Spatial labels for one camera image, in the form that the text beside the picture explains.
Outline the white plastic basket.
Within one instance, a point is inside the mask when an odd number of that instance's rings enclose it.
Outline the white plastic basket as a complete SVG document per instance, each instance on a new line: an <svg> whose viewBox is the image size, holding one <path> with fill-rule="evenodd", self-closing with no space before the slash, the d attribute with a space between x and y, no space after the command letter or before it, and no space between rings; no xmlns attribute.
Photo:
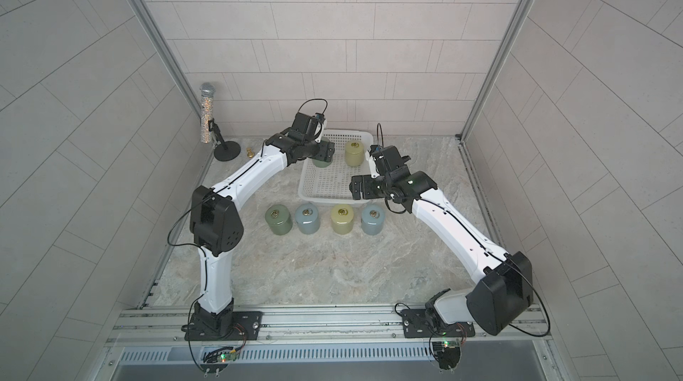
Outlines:
<svg viewBox="0 0 683 381"><path fill-rule="evenodd" d="M326 129L322 137L334 143L332 163L326 168L314 166L311 159L303 163L298 188L299 197L318 206L366 204L367 200L354 201L350 192L350 182L354 176L369 175L370 167L367 160L359 167L350 167L345 161L345 146L348 142L359 141L364 146L364 156L368 157L368 150L374 143L373 136L358 130Z"/></svg>

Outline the yellow-green tea canister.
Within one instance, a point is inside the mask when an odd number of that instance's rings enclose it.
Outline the yellow-green tea canister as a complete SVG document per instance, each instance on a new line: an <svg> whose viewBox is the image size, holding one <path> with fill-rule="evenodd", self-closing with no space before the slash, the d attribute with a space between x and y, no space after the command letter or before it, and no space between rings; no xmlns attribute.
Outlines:
<svg viewBox="0 0 683 381"><path fill-rule="evenodd" d="M352 231L354 209L348 204L334 205L330 212L332 228L335 233L345 235Z"/></svg>

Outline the blue tea canister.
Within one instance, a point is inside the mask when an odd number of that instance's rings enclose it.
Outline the blue tea canister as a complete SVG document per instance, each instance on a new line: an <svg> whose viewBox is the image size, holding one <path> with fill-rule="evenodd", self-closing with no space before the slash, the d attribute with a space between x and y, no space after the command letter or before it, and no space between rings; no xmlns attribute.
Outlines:
<svg viewBox="0 0 683 381"><path fill-rule="evenodd" d="M384 226L385 212L377 204L368 204L364 206L361 212L361 228L367 235L379 234Z"/></svg>
<svg viewBox="0 0 683 381"><path fill-rule="evenodd" d="M301 233L316 233L320 228L318 208L312 203L302 204L295 211L295 222Z"/></svg>

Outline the blue tea canister front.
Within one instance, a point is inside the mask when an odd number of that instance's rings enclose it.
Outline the blue tea canister front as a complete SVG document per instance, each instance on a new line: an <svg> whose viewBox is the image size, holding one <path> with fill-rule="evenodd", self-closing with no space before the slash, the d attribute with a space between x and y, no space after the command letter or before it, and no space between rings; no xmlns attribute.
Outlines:
<svg viewBox="0 0 683 381"><path fill-rule="evenodd" d="M312 203L302 204L295 211L295 222L301 233L316 233L320 228L318 208Z"/></svg>

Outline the dark green tea canister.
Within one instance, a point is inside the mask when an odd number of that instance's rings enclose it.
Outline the dark green tea canister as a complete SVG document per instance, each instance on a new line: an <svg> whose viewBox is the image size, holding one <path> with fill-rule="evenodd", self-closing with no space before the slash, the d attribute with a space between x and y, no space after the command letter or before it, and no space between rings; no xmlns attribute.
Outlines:
<svg viewBox="0 0 683 381"><path fill-rule="evenodd" d="M275 235L285 235L293 228L290 211L282 204L275 204L269 207L265 213L265 220L270 231Z"/></svg>

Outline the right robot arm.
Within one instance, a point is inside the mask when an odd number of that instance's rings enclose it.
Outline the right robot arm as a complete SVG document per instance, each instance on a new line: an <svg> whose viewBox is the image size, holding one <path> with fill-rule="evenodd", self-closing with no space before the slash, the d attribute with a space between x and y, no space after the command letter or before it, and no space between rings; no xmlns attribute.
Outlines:
<svg viewBox="0 0 683 381"><path fill-rule="evenodd" d="M523 253L510 254L485 237L432 178L423 171L409 171L410 157L401 155L395 146L374 144L366 160L370 173L351 179L352 198L401 205L443 240L474 282L471 290L445 290L425 304L432 329L443 332L458 322L473 321L496 336L533 304L533 269Z"/></svg>

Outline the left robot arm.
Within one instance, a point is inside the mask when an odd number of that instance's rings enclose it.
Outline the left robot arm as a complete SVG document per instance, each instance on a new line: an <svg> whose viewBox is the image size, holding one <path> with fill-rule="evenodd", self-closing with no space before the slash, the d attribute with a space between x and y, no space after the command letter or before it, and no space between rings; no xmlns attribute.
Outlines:
<svg viewBox="0 0 683 381"><path fill-rule="evenodd" d="M193 192L190 232L201 263L201 297L196 315L229 321L234 306L231 292L232 252L245 234L239 212L275 174L302 160L329 162L334 143L321 137L290 137L277 133L264 142L250 162L224 181Z"/></svg>

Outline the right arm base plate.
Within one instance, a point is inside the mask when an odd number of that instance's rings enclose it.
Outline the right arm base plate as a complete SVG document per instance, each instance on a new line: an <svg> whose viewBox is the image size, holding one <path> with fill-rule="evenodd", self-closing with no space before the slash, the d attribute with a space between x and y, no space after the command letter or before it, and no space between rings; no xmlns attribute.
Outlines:
<svg viewBox="0 0 683 381"><path fill-rule="evenodd" d="M469 322L434 327L424 309L403 308L398 312L402 319L405 338L474 338L476 332Z"/></svg>

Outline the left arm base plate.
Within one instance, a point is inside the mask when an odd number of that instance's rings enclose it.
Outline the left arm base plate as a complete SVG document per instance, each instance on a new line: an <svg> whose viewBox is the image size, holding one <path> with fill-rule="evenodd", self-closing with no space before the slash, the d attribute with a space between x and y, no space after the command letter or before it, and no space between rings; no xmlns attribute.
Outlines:
<svg viewBox="0 0 683 381"><path fill-rule="evenodd" d="M262 312L207 313L201 310L190 316L181 327L184 339L190 341L256 340L261 329Z"/></svg>

